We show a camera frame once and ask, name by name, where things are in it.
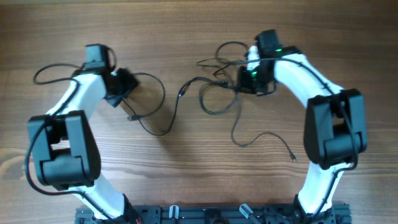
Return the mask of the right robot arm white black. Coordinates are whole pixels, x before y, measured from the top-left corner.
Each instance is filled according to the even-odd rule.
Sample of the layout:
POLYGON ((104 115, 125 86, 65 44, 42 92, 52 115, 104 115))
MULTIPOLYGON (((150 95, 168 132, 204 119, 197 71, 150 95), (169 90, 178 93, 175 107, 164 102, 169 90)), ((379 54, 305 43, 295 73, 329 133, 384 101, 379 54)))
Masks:
POLYGON ((331 217, 331 199, 341 176, 356 168, 368 144, 362 94, 324 77, 301 50, 284 47, 274 29, 255 37, 246 58, 238 70, 239 92, 268 95, 269 85, 281 83, 306 109, 303 145, 310 164, 295 199, 295 222, 331 217))

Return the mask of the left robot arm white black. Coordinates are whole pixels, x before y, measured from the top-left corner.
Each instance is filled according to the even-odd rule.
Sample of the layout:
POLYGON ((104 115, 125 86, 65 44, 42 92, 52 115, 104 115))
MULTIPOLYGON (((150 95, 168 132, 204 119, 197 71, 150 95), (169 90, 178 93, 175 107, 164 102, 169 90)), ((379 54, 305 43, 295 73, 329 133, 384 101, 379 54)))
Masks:
POLYGON ((129 70, 116 67, 116 55, 108 46, 87 45, 85 53, 83 65, 66 79, 70 86, 60 101, 28 121, 27 181, 44 195, 79 198, 86 208, 76 211, 75 223, 142 223, 127 197, 101 174, 89 124, 101 100, 117 107, 139 82, 129 70))

